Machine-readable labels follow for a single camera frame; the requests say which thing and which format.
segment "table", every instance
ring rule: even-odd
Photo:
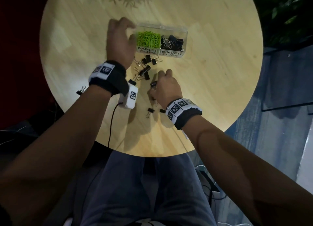
[[[110,18],[184,26],[188,29],[183,58],[162,57],[152,66],[173,70],[185,98],[203,109],[203,117],[222,131],[228,129],[248,104],[256,87],[263,54],[263,38],[252,0],[48,0],[41,23],[40,56],[47,83],[65,112],[88,86],[92,70],[105,61]],[[135,64],[127,79],[135,75]],[[133,110],[117,108],[110,147],[135,156],[162,157],[194,149],[160,107],[152,106],[150,81],[138,83]],[[111,98],[96,141],[107,145],[112,112]]]

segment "pile of green paper clips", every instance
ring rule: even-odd
[[[138,32],[137,46],[159,49],[161,46],[161,34],[151,31]]]

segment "label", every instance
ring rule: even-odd
[[[181,58],[185,52],[171,51],[171,50],[160,50],[160,55]]]
[[[137,52],[144,54],[158,54],[158,49],[137,46]]]

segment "tabletop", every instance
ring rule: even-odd
[[[263,57],[263,37],[253,0],[48,0],[40,30],[44,74],[56,101],[66,112],[95,67],[106,59],[109,19],[157,23],[188,29],[182,58],[162,57],[149,75],[173,70],[184,98],[203,110],[203,117],[222,131],[240,116],[256,87]],[[137,53],[136,59],[143,55]],[[127,80],[135,75],[127,70]],[[160,106],[148,97],[150,82],[141,80],[136,107],[117,108],[110,148],[135,156],[162,157],[194,149]],[[96,141],[107,146],[111,98]],[[146,118],[148,108],[156,111]]]

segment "dark red fabric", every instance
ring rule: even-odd
[[[40,22],[47,0],[0,0],[0,129],[53,102],[39,54]]]

